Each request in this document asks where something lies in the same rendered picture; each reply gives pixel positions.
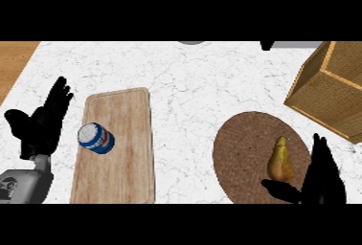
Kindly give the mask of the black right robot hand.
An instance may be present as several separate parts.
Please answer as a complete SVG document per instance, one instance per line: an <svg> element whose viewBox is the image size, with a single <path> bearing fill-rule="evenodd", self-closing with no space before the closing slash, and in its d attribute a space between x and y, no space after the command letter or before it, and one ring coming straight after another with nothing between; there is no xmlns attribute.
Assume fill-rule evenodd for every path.
<svg viewBox="0 0 362 245"><path fill-rule="evenodd" d="M343 205L346 203L346 185L324 137L313 134L312 163L302 189L268 179L262 180L262 186L275 198L293 204Z"/></svg>

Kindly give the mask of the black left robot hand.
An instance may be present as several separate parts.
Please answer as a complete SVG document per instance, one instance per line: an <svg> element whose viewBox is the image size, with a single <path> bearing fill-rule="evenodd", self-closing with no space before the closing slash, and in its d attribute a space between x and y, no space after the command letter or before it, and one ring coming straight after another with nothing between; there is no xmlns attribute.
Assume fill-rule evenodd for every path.
<svg viewBox="0 0 362 245"><path fill-rule="evenodd" d="M36 109L31 116L18 109L5 112L13 136L21 140L22 160L31 160L37 155L50 156L56 150L62 120L74 97L70 90L67 78L59 77L49 90L44 105Z"/></svg>

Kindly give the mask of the yellow-green pear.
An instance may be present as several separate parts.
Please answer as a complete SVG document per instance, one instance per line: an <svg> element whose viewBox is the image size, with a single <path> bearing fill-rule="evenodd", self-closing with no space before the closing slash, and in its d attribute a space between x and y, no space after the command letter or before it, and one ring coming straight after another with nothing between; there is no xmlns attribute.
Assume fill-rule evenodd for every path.
<svg viewBox="0 0 362 245"><path fill-rule="evenodd" d="M294 166L288 155L287 138L276 139L271 160L268 163L268 174L272 180L290 183L294 178Z"/></svg>

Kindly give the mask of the brown round woven placemat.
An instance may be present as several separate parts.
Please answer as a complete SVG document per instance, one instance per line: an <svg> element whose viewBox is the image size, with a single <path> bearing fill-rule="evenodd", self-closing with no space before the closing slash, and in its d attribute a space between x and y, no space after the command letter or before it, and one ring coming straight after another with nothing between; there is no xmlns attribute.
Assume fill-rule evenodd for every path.
<svg viewBox="0 0 362 245"><path fill-rule="evenodd" d="M287 147L294 166L291 186L302 189L312 157L300 135L290 125L266 113L244 112L235 115L217 130L214 173L235 204L285 204L262 186L262 180L269 178L268 162L279 136L288 139Z"/></svg>

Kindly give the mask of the tan wicker basket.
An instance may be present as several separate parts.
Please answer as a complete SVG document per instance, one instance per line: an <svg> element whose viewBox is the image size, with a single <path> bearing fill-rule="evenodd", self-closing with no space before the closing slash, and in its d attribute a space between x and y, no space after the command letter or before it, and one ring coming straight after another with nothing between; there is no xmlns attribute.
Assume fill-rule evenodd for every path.
<svg viewBox="0 0 362 245"><path fill-rule="evenodd" d="M302 65L284 105L362 143L362 41L324 41Z"/></svg>

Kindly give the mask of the blue and white can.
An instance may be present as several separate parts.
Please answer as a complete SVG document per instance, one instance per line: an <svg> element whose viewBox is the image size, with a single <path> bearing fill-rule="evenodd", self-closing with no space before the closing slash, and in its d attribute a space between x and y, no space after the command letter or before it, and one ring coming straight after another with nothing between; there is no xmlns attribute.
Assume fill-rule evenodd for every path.
<svg viewBox="0 0 362 245"><path fill-rule="evenodd" d="M115 136L98 122L92 122L78 130L78 143L96 154L107 154L115 146Z"/></svg>

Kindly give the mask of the wooden cutting board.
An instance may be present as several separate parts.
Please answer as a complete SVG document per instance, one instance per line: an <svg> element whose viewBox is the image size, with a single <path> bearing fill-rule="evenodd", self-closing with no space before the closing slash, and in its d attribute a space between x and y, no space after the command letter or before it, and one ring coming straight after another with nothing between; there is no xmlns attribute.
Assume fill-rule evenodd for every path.
<svg viewBox="0 0 362 245"><path fill-rule="evenodd" d="M99 123L115 136L107 154L78 147L71 203L152 203L155 200L149 94L133 88L95 94L83 124Z"/></svg>

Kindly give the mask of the brown wooden surface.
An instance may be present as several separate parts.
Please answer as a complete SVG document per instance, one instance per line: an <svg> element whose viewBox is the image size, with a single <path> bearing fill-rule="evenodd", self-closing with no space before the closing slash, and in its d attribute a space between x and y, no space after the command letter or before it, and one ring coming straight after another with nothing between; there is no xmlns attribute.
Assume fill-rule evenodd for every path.
<svg viewBox="0 0 362 245"><path fill-rule="evenodd" d="M10 93L39 45L39 41L0 41L0 104Z"/></svg>

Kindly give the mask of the grey flat appliance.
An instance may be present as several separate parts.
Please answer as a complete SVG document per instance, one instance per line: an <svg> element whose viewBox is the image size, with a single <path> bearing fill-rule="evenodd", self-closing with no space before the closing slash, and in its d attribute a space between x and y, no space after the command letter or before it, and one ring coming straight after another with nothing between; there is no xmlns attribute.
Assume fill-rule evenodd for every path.
<svg viewBox="0 0 362 245"><path fill-rule="evenodd" d="M316 48L322 41L276 41L273 43L273 48L279 49L309 49Z"/></svg>

